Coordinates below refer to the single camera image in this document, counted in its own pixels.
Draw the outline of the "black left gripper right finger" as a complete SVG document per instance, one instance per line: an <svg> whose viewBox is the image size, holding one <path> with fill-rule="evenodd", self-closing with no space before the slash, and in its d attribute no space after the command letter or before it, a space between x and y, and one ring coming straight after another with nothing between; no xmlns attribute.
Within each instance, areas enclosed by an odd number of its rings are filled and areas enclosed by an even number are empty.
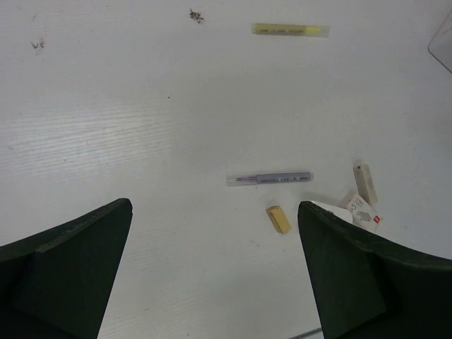
<svg viewBox="0 0 452 339"><path fill-rule="evenodd" d="M450 338L451 260L302 201L299 235L325 338Z"/></svg>

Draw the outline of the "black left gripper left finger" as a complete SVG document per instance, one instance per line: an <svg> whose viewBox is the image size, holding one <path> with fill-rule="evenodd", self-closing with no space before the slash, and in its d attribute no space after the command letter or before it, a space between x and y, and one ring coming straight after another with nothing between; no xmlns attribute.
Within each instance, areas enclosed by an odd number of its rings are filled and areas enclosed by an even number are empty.
<svg viewBox="0 0 452 339"><path fill-rule="evenodd" d="M119 198L1 247L2 338L97 338L133 207Z"/></svg>

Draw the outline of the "white staples box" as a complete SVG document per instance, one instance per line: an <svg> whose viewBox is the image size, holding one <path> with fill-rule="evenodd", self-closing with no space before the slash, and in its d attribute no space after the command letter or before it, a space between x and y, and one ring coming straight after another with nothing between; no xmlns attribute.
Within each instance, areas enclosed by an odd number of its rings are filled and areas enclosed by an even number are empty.
<svg viewBox="0 0 452 339"><path fill-rule="evenodd" d="M359 195L349 193L340 204L348 210L356 226L368 232L375 232L383 218Z"/></svg>

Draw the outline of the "grey white eraser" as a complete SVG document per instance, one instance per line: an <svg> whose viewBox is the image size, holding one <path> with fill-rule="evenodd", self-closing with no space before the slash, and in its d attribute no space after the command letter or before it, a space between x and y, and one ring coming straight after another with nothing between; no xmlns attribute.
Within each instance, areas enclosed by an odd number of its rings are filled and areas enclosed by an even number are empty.
<svg viewBox="0 0 452 339"><path fill-rule="evenodd" d="M360 164L353 167L355 181L359 195L369 204L378 202L374 181L370 167L367 164Z"/></svg>

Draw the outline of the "purple highlighter pen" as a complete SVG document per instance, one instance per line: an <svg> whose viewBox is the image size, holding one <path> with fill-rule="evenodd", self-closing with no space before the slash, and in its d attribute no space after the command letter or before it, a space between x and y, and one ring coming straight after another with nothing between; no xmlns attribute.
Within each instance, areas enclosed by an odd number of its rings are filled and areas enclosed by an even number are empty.
<svg viewBox="0 0 452 339"><path fill-rule="evenodd" d="M313 179L314 173L310 171L241 174L235 176L227 176L226 185L255 186L260 184L285 184L310 182Z"/></svg>

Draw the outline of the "yellow highlighter pen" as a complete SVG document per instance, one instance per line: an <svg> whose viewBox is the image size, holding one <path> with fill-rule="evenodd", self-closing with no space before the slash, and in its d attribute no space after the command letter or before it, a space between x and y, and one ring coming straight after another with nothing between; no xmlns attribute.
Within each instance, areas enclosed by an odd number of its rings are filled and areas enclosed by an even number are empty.
<svg viewBox="0 0 452 339"><path fill-rule="evenodd" d="M275 23L253 23L251 33L255 35L287 35L301 37L328 37L328 25L293 25Z"/></svg>

